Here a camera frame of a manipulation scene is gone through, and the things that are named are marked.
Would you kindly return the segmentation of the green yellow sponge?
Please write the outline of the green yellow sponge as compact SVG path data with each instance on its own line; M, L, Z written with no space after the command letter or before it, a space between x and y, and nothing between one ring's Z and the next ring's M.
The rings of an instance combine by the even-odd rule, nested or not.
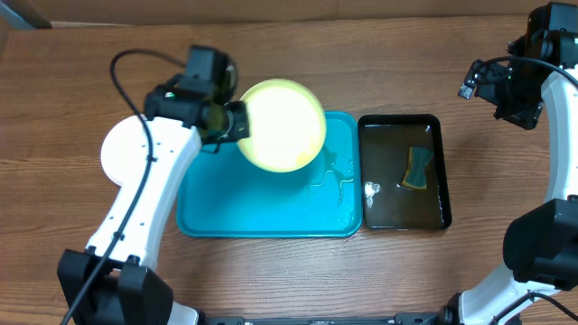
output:
M434 157L434 152L424 147L410 147L408 164L401 185L409 190L425 190L427 177L425 170Z

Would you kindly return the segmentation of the pinkish white plate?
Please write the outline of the pinkish white plate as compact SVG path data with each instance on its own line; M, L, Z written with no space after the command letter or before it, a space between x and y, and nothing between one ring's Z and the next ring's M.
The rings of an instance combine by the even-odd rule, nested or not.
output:
M100 150L100 162L106 176L117 186L126 177L142 174L145 167L146 140L136 116L118 122L106 135Z

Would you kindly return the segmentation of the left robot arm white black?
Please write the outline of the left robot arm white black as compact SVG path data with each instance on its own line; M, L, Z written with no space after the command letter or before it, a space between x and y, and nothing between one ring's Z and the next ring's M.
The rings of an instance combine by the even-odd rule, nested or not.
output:
M130 171L83 252L67 250L57 275L69 305L64 323L200 324L156 273L163 232L187 169L205 144L248 135L236 82L177 74L145 98L130 133Z

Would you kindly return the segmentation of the blue plastic tray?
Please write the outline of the blue plastic tray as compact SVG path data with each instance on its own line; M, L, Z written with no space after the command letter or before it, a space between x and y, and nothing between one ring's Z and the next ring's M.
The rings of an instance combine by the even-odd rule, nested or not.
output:
M201 150L182 180L176 223L190 237L349 237L362 224L356 120L325 114L316 158L295 172L257 168L235 144Z

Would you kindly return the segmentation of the yellow plate with sauce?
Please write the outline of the yellow plate with sauce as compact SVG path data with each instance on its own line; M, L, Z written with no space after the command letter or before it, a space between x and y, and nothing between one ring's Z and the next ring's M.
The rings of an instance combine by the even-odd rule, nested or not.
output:
M249 117L248 138L238 149L268 172L297 171L318 155L327 134L322 104L302 84L290 79L257 83L242 97Z

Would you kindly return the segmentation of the black tray with water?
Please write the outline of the black tray with water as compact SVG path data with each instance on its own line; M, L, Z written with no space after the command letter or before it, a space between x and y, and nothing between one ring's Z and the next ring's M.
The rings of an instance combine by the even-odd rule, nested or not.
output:
M365 115L358 122L363 215L371 230L445 230L452 224L441 124L437 117ZM410 147L433 151L427 188L401 185Z

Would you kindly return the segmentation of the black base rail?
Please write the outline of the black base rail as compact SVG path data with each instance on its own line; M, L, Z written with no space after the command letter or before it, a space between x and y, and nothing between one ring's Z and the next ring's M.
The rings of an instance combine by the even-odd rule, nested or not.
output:
M401 312L395 316L338 318L268 318L247 319L241 316L209 317L203 312L200 325L458 325L456 312L442 308L438 312Z

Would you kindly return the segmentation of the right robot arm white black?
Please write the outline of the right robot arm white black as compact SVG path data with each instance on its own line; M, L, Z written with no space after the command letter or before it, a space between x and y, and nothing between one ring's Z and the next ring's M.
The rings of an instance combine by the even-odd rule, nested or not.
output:
M494 116L525 129L547 113L550 175L544 203L510 223L502 262L477 286L455 294L432 324L518 324L520 313L577 285L577 30L530 27L508 56L471 67L459 90L497 108Z

